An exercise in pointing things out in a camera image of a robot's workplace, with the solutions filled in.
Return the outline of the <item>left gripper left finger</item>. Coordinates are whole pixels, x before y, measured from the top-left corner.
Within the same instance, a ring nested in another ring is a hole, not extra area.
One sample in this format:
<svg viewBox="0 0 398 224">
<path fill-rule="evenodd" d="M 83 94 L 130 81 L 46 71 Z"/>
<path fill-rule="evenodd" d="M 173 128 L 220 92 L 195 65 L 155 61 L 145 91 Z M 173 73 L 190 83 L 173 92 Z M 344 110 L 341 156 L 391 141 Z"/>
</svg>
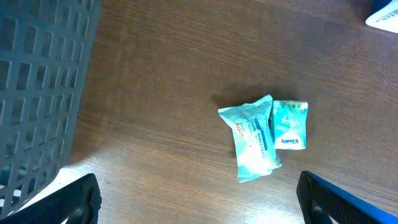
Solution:
<svg viewBox="0 0 398 224">
<path fill-rule="evenodd" d="M 1 220 L 1 224 L 97 224 L 102 198 L 94 174 L 86 174 L 27 208 Z"/>
</svg>

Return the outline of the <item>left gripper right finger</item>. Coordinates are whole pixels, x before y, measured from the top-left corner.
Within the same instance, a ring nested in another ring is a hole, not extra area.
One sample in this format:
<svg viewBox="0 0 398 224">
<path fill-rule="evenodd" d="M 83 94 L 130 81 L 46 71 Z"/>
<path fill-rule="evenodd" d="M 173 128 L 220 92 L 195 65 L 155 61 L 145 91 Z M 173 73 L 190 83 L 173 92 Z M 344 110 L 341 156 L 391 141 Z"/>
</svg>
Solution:
<svg viewBox="0 0 398 224">
<path fill-rule="evenodd" d="M 321 177 L 303 171 L 297 198 L 305 223 L 397 223 L 397 217 Z"/>
</svg>

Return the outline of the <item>small teal tissue pack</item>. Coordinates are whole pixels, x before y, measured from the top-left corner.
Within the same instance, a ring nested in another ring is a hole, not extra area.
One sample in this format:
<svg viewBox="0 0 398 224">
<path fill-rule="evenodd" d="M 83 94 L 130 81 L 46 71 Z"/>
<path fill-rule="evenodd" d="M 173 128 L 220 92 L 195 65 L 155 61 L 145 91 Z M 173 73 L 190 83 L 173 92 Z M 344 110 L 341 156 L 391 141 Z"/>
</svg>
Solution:
<svg viewBox="0 0 398 224">
<path fill-rule="evenodd" d="M 304 150 L 307 146 L 308 103 L 306 101 L 274 100 L 271 130 L 274 146 L 282 150 Z"/>
</svg>

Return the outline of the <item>teal wet wipes pack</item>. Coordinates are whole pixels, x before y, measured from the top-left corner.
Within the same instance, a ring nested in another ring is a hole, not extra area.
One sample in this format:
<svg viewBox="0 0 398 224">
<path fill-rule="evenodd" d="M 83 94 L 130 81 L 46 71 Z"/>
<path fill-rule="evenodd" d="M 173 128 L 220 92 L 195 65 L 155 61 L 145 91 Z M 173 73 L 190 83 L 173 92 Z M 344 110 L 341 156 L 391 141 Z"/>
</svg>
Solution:
<svg viewBox="0 0 398 224">
<path fill-rule="evenodd" d="M 232 130 L 240 183 L 270 175 L 282 166 L 269 127 L 272 103 L 273 97 L 266 95 L 253 103 L 218 110 Z"/>
</svg>

